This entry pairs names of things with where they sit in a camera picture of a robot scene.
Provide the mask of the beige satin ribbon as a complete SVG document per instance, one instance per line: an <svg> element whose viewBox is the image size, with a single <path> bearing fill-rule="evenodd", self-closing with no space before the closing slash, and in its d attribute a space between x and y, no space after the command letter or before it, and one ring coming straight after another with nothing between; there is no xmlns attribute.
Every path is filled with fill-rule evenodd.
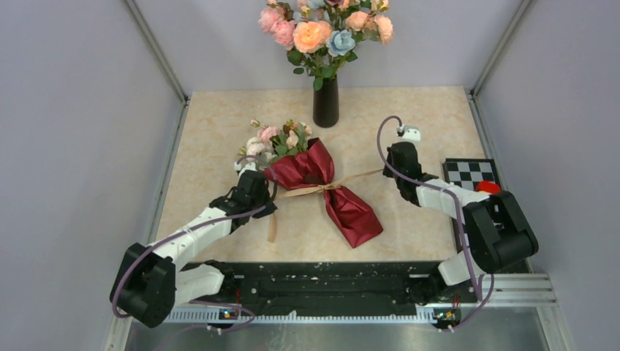
<svg viewBox="0 0 620 351"><path fill-rule="evenodd" d="M337 181L334 181L332 183L325 184L325 185L313 185L307 188L286 191L283 194L278 193L276 196L276 199L279 200L279 199L288 198L288 197L299 197L299 196L305 196L305 195L310 195L310 194L315 194L315 193L322 193L328 190L339 189L343 187L345 184L357 178L372 176L374 174L381 173L381 172L382 172L382 169L376 169L376 170L372 170L372 171L368 171L364 173L359 173L356 175L350 175L350 176L341 178ZM275 214L272 214L270 217L270 221L269 221L267 242L273 244L276 241L276 236L277 236L277 218Z"/></svg>

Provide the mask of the red paper bouquet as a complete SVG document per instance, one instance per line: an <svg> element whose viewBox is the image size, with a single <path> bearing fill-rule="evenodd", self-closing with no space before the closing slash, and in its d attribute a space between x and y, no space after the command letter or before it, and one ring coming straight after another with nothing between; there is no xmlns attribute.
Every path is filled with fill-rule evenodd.
<svg viewBox="0 0 620 351"><path fill-rule="evenodd" d="M290 119L279 127L252 119L250 125L256 135L239 154L265 160L268 179L285 192L337 181L333 157L308 124ZM384 231L374 209L346 184L315 194L323 196L327 215L352 248Z"/></svg>

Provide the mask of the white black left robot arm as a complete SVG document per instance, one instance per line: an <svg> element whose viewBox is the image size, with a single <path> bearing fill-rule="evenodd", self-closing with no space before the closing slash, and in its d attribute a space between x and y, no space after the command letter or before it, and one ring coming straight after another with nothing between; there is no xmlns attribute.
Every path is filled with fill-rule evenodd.
<svg viewBox="0 0 620 351"><path fill-rule="evenodd" d="M212 200L192 221L148 245L135 243L125 252L110 291L113 314L132 317L154 328L178 305L206 295L217 302L231 299L234 282L221 269L202 263L187 268L199 253L250 219L276 210L277 188L257 164L236 165L238 183Z"/></svg>

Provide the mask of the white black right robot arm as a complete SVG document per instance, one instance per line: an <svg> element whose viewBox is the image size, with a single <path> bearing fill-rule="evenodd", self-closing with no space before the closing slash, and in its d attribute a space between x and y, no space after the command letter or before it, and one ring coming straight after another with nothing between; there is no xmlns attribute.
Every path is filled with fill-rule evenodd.
<svg viewBox="0 0 620 351"><path fill-rule="evenodd" d="M538 252L537 238L511 192L475 192L425 173L411 142L388 147L385 161L384 175L394 178L406 201L449 216L463 231L462 250L428 275L428 290L434 299L448 301L458 292L458 284Z"/></svg>

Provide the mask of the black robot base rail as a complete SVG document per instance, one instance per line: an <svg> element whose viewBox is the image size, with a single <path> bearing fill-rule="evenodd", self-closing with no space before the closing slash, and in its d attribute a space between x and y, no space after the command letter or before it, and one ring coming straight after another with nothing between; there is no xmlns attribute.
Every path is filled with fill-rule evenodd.
<svg viewBox="0 0 620 351"><path fill-rule="evenodd" d="M202 301L238 303L257 316L407 316L428 303L474 303L471 284L444 287L437 261L221 263L224 283Z"/></svg>

